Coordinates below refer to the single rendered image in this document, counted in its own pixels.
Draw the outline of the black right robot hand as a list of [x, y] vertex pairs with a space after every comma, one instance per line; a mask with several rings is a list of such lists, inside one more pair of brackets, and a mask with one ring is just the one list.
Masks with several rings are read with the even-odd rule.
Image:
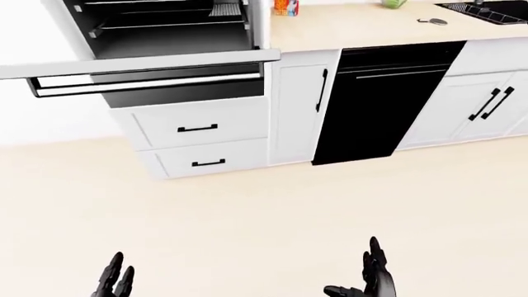
[[363, 290], [342, 286], [324, 286], [328, 297], [397, 297], [393, 277], [386, 269], [387, 259], [376, 237], [370, 238], [370, 250], [363, 254]]

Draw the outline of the black dishwasher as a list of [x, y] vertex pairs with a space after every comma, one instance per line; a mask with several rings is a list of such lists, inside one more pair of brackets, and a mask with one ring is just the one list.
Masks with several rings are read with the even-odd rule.
[[392, 155], [464, 46], [343, 49], [312, 164]]

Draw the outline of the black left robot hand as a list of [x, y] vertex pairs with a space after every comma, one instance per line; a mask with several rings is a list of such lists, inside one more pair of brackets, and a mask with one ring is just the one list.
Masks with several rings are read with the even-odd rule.
[[98, 287], [90, 297], [130, 297], [135, 269], [133, 266], [128, 266], [121, 274], [123, 261], [124, 254], [117, 252], [105, 267], [98, 281]]

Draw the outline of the white oven door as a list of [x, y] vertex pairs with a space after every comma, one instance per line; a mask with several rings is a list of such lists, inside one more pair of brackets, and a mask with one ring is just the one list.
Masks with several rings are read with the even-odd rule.
[[228, 51], [207, 54], [179, 54], [128, 59], [96, 59], [88, 61], [59, 62], [52, 64], [27, 64], [0, 66], [0, 80], [15, 78], [41, 78], [120, 71], [141, 71], [156, 68], [180, 68], [215, 64], [245, 64], [277, 61], [278, 49]]

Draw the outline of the black kitchen sink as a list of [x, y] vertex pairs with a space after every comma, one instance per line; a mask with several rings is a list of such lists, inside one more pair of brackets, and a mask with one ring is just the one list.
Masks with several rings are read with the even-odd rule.
[[528, 25], [528, 0], [472, 0], [437, 3], [436, 6], [495, 25]]

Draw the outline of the colourful printed box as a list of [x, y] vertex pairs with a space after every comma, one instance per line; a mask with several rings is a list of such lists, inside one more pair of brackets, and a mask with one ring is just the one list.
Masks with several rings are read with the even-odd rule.
[[273, 0], [273, 12], [277, 16], [296, 17], [299, 13], [299, 0]]

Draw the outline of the narrow white cabinet door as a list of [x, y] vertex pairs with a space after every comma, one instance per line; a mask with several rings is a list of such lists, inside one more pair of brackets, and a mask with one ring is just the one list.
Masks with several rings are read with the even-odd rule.
[[340, 53], [287, 52], [272, 64], [270, 165], [313, 160]]

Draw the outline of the black oven cavity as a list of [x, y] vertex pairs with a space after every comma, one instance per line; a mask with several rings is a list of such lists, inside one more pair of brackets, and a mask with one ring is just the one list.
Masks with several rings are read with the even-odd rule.
[[[246, 0], [244, 4], [220, 4], [208, 15], [189, 12], [101, 14], [75, 12], [70, 6], [70, 0], [58, 0], [58, 4], [73, 23], [76, 42], [89, 59], [247, 51], [263, 47], [260, 38], [260, 0]], [[87, 34], [101, 24], [137, 26], [212, 21], [247, 21], [252, 29], [246, 31], [240, 24], [213, 24], [108, 30], [103, 31], [96, 39], [91, 39]]]

